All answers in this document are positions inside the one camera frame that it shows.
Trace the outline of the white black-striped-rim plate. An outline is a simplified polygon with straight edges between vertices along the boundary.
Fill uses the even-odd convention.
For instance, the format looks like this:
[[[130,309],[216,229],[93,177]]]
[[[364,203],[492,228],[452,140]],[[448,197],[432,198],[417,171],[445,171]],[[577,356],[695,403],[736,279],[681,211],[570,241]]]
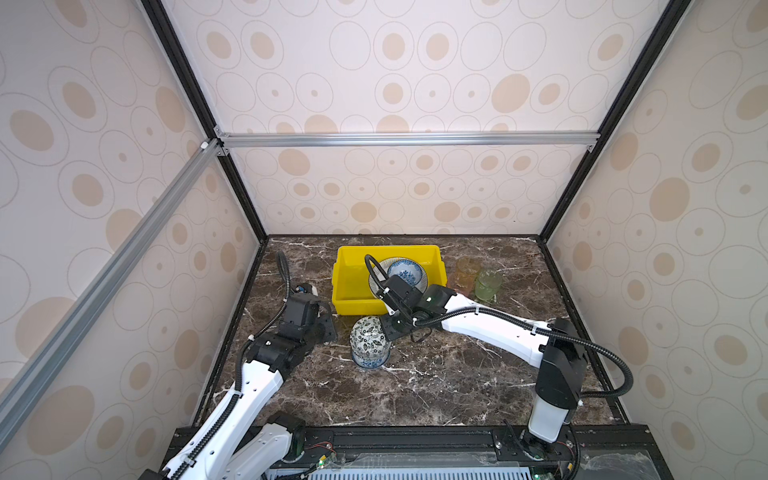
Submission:
[[[376,298],[380,298],[387,287],[424,292],[428,286],[426,270],[415,260],[391,257],[378,261],[367,255],[365,265],[369,273],[368,283]]]

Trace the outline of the black leaf-pattern bowl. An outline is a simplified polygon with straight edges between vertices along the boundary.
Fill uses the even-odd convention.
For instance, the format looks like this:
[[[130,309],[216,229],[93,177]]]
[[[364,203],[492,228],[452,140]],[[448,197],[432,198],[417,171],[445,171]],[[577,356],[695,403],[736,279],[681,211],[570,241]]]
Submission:
[[[384,335],[380,319],[376,316],[366,316],[353,325],[350,347],[352,359],[358,366],[376,369],[389,359],[391,343]]]

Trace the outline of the blue floral ceramic bowl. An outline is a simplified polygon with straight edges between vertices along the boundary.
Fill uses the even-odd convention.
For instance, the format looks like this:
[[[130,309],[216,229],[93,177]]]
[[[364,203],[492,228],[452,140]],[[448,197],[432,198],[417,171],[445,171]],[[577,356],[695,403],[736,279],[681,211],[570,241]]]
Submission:
[[[396,258],[387,268],[389,276],[398,276],[412,287],[419,287],[425,279],[423,268],[413,260]]]

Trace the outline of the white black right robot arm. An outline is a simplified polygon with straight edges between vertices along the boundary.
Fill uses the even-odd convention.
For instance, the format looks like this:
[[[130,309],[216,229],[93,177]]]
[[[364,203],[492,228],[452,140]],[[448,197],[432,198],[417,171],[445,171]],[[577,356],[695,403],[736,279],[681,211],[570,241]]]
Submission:
[[[440,328],[501,348],[538,369],[535,396],[528,419],[527,441],[552,444],[585,398],[612,398],[627,394],[634,377],[627,363],[614,352],[578,337],[566,319],[549,323],[525,319],[484,306],[441,285],[421,291],[399,276],[373,277],[374,295],[387,314],[380,318],[383,334],[393,342],[419,329]],[[623,383],[608,391],[582,388],[588,353],[614,363]]]

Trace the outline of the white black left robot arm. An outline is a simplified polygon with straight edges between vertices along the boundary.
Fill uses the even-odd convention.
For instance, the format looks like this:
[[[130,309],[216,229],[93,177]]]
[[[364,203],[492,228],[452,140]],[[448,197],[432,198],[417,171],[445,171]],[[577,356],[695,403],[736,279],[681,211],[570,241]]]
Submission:
[[[225,398],[164,467],[145,470],[142,479],[242,479],[291,454],[300,421],[269,424],[244,450],[237,447],[292,371],[337,333],[330,304],[310,292],[289,295],[276,325],[273,332],[248,337]]]

